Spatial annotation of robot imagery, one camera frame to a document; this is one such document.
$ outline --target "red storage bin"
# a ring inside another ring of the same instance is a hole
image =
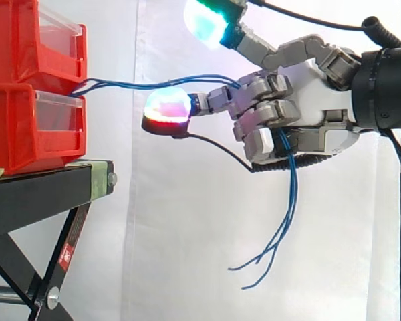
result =
[[[83,98],[0,84],[0,174],[59,168],[85,153]]]
[[[0,83],[68,95],[86,79],[86,29],[39,6],[0,0]]]

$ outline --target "black coiled cord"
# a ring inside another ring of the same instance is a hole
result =
[[[372,42],[382,48],[401,48],[401,40],[387,30],[377,17],[369,17],[362,23],[362,28]]]
[[[295,164],[298,169],[302,167],[308,167],[311,165],[322,163],[330,159],[333,156],[326,156],[326,155],[313,155],[313,154],[303,154],[295,157]],[[252,172],[253,173],[260,173],[266,171],[286,171],[289,170],[289,161],[287,159],[281,160],[276,163],[270,164],[255,164],[252,165]]]

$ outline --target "bolt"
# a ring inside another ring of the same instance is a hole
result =
[[[110,187],[115,187],[118,183],[118,176],[116,173],[109,173],[107,176],[107,184]]]
[[[59,288],[54,286],[47,293],[47,308],[54,310],[59,304]]]

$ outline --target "white curtain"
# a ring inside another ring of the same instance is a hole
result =
[[[184,25],[185,2],[139,1],[137,82],[205,73],[237,79],[258,69],[235,52],[209,51],[198,42]],[[377,15],[401,35],[401,4],[395,1],[273,3],[345,24]],[[251,5],[244,22],[274,46],[318,33],[359,54],[377,49],[361,33],[310,25]],[[184,88],[208,92],[214,87]],[[203,142],[142,132],[148,93],[134,95],[123,320],[399,319],[399,166],[389,142],[366,134],[334,159],[299,171],[295,219],[273,269],[255,289],[242,291],[265,265],[240,272],[227,268],[260,253],[279,226],[289,173],[250,175]],[[220,114],[194,119],[190,131],[242,156],[231,128],[229,117]]]

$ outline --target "blue wire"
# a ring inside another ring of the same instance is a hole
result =
[[[81,87],[85,86],[88,82],[96,82],[97,84],[94,84],[93,86],[76,92],[76,90],[79,90]],[[92,90],[96,90],[99,88],[104,88],[104,87],[121,87],[121,88],[127,88],[127,89],[135,89],[135,90],[153,90],[153,89],[159,89],[159,88],[164,88],[164,87],[170,87],[170,86],[177,86],[181,84],[186,84],[189,82],[208,82],[208,83],[214,83],[214,84],[225,84],[231,87],[234,87],[236,89],[239,89],[241,85],[234,81],[233,79],[222,76],[222,75],[215,75],[215,74],[204,74],[204,75],[197,75],[197,76],[187,76],[187,77],[182,77],[178,78],[175,80],[170,80],[167,82],[160,82],[157,84],[133,84],[130,82],[114,82],[114,81],[108,81],[108,80],[101,80],[99,78],[88,78],[84,80],[83,82],[79,83],[71,92],[70,96],[71,97],[78,97],[78,96],[83,96],[84,94],[87,94],[88,92]]]
[[[291,146],[289,144],[289,141],[288,141],[285,133],[282,130],[279,130],[279,136],[282,140],[284,148],[287,151],[290,151]],[[298,195],[299,186],[298,186],[298,178],[297,178],[297,166],[295,164],[295,159],[292,154],[289,154],[288,161],[289,161],[290,170],[291,170],[291,184],[290,184],[290,193],[289,193],[290,196],[289,196],[288,212],[285,215],[284,220],[282,221],[282,223],[279,226],[278,230],[276,231],[275,235],[272,237],[271,241],[267,244],[266,248],[263,250],[263,253],[254,257],[253,259],[251,259],[250,261],[248,261],[247,263],[245,263],[239,267],[229,268],[230,271],[238,271],[238,270],[241,270],[241,269],[247,267],[248,265],[250,265],[254,262],[256,262],[256,264],[258,264],[264,255],[268,254],[271,251],[273,252],[271,255],[269,265],[267,266],[267,269],[265,270],[263,275],[254,284],[251,284],[250,286],[245,286],[242,288],[242,290],[248,290],[248,289],[258,286],[263,281],[263,279],[267,276],[267,274],[270,272],[270,270],[273,266],[273,262],[275,261],[278,247],[281,244],[284,237],[287,235],[289,228],[291,227],[291,224],[293,222],[295,208],[297,205],[297,195]],[[273,243],[276,240],[276,238],[278,237],[280,232],[281,232],[281,234],[280,234],[278,240],[275,243]]]

